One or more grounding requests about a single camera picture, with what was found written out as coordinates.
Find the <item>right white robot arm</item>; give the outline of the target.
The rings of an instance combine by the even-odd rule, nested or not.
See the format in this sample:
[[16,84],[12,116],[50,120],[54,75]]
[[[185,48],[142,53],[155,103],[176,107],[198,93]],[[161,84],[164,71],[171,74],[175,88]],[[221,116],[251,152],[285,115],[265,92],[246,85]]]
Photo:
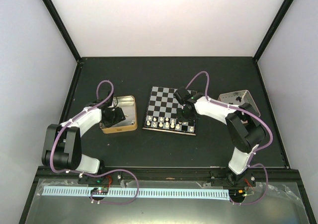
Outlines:
[[177,109],[177,118],[181,122],[191,121],[197,115],[213,118],[228,128],[234,151],[229,161],[226,180],[232,186],[244,180],[252,156],[266,136],[265,125],[255,114],[249,103],[242,106],[227,104],[202,93],[190,94],[184,87],[177,89],[173,97],[181,105]]

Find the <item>black and white chessboard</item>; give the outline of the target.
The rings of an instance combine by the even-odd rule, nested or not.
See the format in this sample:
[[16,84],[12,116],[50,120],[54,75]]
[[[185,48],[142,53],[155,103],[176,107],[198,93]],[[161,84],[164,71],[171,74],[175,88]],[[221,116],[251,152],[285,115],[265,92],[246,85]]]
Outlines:
[[[176,115],[177,108],[181,108],[182,106],[178,103],[178,101],[174,98],[173,94],[176,92],[175,88],[168,87],[159,87],[153,86],[150,93],[150,98],[146,110],[145,122],[143,124],[143,129],[152,130],[152,131],[161,131],[161,132],[169,132],[169,133],[177,133],[183,135],[196,135],[196,123],[195,121],[190,122],[179,122]],[[157,126],[153,127],[153,117],[157,118]],[[164,121],[163,127],[159,127],[160,117],[163,117]],[[169,118],[169,128],[165,127],[165,119]],[[171,119],[175,120],[174,129],[170,128]],[[190,127],[194,127],[194,131],[189,131]]]

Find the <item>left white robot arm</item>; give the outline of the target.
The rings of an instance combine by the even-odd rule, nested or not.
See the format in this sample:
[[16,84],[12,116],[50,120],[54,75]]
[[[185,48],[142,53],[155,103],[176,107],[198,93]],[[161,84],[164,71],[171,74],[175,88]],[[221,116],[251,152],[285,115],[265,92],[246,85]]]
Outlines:
[[82,153],[81,137],[96,124],[110,128],[125,119],[117,98],[109,92],[105,100],[98,99],[90,103],[72,119],[49,125],[42,152],[43,165],[54,172],[73,170],[89,173],[94,183],[103,183],[107,172],[101,168],[102,161]]

